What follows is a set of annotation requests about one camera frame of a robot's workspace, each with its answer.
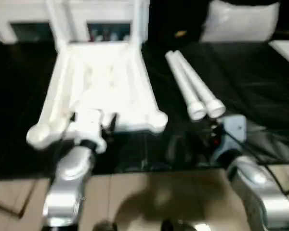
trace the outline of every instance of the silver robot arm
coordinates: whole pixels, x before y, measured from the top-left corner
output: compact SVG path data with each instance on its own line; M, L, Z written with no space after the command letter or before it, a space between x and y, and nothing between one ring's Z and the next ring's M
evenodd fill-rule
M244 127L241 122L229 123L227 119L213 126L213 137L221 139L220 146L212 155L214 161L224 167L232 188L241 198L251 231L289 231L288 198L268 170L244 155L239 146L231 144L237 141L229 139L230 135L236 137L240 134L237 128L245 130Z

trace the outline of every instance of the white pipe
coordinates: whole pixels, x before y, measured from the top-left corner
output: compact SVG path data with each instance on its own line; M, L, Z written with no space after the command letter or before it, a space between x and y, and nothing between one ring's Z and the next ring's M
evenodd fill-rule
M226 111L225 105L214 96L212 91L210 91L208 86L202 81L200 76L196 73L184 56L179 51L175 51L174 57L176 57L176 59L180 62L191 84L194 86L200 98L206 105L209 117L217 118L224 114Z
M56 9L56 5L54 0L45 0L46 8L50 18L51 29L54 34L56 50L59 52L69 43L69 39L67 38L67 34L64 32L64 24L60 21L58 10Z
M134 0L133 3L133 21L131 25L131 42L136 45L140 45L140 0Z
M170 66L173 76L180 88L180 91L185 99L187 105L187 112L193 121L202 119L206 115L206 110L203 103L194 93L190 86L187 77L184 75L179 62L173 56L173 52L169 51L165 55L166 60Z

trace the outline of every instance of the white plastic tube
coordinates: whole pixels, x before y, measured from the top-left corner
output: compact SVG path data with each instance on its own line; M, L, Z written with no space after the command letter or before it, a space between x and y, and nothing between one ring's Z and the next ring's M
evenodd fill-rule
M141 0L133 1L133 21L131 25L131 42L140 46L140 16L141 16Z
M192 66L188 63L188 61L184 58L184 56L179 51L175 51L173 55L182 65L191 84L196 89L200 98L204 102L209 117L217 118L220 117L222 114L224 114L224 112L226 111L225 105L222 103L222 101L218 100L214 96L214 94L210 91L208 86L202 81L200 76L196 73L196 71L192 68Z
M55 0L46 0L46 8L50 18L51 29L54 34L56 50L59 52L69 43L67 34L64 31L64 25L58 15Z
M179 62L173 56L172 51L167 52L165 57L185 99L189 117L193 121L202 119L206 115L205 107L194 93L193 88L190 86L190 83L180 67Z

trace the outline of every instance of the white pillow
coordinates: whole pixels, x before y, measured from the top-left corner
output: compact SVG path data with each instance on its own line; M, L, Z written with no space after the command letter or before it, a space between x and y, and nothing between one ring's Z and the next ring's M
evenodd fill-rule
M235 6L213 0L201 41L266 41L275 31L278 13L279 2L267 6Z

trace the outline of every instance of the black table surface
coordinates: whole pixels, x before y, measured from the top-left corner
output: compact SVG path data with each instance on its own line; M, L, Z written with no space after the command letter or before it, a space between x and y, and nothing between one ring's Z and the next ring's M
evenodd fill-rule
M206 169L199 146L205 121L192 123L164 58L143 46L144 61L161 111L169 121L159 135L119 134L98 156L93 174ZM181 52L226 105L226 114L248 119L244 152L263 164L289 163L289 62L265 43L190 43ZM56 52L53 44L0 44L0 179L46 177L71 142L38 152L26 143L47 94Z

